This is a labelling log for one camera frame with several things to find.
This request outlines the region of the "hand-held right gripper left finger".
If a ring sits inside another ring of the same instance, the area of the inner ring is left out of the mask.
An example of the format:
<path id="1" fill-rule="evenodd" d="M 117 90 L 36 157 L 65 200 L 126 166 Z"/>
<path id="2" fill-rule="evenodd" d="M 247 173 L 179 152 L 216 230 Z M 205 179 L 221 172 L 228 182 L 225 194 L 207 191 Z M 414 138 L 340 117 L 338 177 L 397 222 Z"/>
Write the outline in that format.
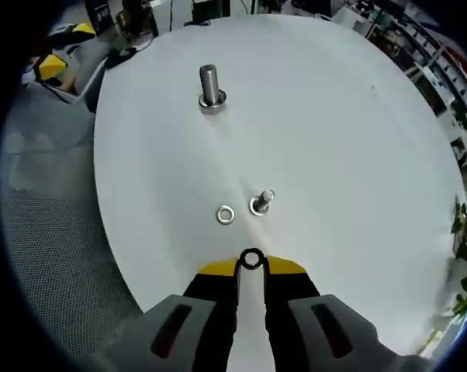
<path id="1" fill-rule="evenodd" d="M 87 371 L 225 371 L 237 329 L 240 264 L 205 265 L 90 356 Z"/>

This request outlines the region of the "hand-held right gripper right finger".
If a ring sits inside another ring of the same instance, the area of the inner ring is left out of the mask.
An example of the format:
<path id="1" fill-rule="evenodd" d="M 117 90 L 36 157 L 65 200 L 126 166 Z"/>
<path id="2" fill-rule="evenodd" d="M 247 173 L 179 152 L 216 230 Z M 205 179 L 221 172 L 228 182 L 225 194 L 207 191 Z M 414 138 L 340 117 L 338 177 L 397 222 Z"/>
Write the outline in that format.
<path id="1" fill-rule="evenodd" d="M 267 256 L 265 327 L 277 371 L 430 371 L 431 361 L 399 355 L 374 325 L 332 294 L 321 294 L 297 263 Z"/>

